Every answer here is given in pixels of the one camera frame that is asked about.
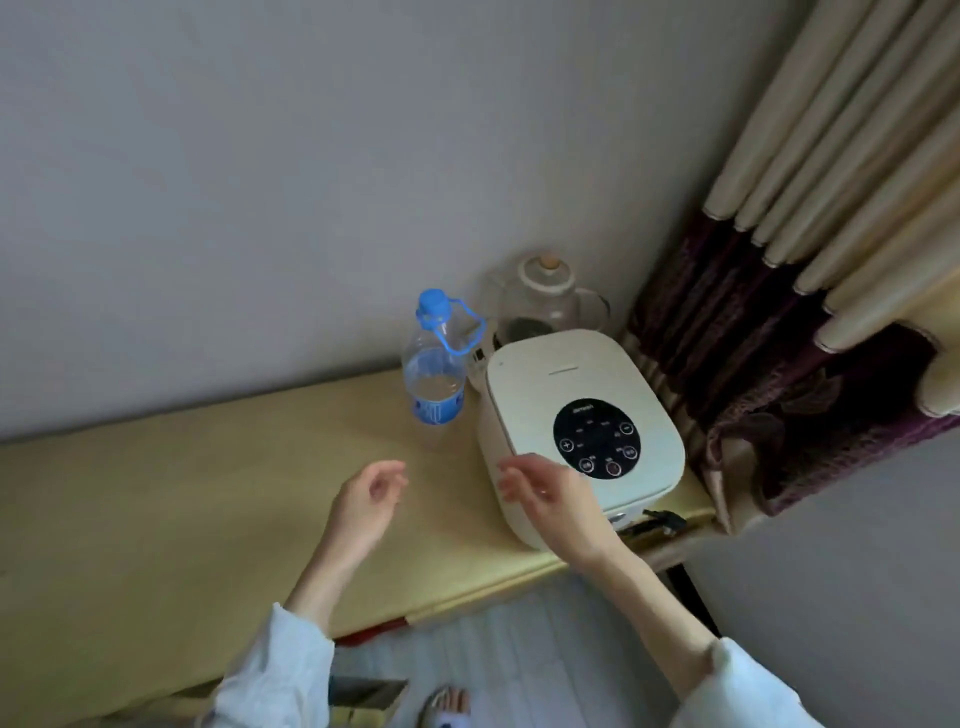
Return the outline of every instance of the black control panel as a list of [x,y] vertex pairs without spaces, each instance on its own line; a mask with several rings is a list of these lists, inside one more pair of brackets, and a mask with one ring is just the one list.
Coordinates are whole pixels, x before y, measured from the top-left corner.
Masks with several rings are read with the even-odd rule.
[[598,480],[629,473],[640,458],[640,436],[623,410],[603,400],[575,400],[553,421],[553,441],[571,468]]

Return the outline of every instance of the right hand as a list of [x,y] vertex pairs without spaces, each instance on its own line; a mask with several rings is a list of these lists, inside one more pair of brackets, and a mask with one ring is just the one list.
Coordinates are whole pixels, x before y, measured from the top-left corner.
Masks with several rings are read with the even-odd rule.
[[503,499],[519,503],[550,550],[574,569],[589,570],[624,547],[589,481],[572,468],[532,453],[504,458],[497,467]]

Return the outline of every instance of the white sleeve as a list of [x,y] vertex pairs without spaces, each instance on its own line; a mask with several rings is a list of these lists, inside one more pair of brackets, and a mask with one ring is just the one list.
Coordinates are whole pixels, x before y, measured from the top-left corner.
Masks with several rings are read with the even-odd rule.
[[326,728],[333,642],[313,622],[274,604],[239,667],[198,721],[215,728]]
[[718,640],[713,673],[687,696],[670,728],[814,728],[800,697],[733,640]]

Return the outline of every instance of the curtain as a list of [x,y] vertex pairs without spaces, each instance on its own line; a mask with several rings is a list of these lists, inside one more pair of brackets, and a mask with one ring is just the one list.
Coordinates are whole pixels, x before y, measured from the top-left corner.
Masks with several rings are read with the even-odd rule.
[[820,0],[622,343],[729,531],[960,425],[960,2]]

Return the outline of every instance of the white wall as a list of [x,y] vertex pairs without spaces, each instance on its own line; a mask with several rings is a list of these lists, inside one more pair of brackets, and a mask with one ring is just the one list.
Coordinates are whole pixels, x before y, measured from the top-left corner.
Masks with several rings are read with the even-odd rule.
[[809,2],[40,5],[0,10],[0,437],[382,366],[543,242],[622,319]]
[[721,631],[830,728],[956,726],[960,431],[687,564]]

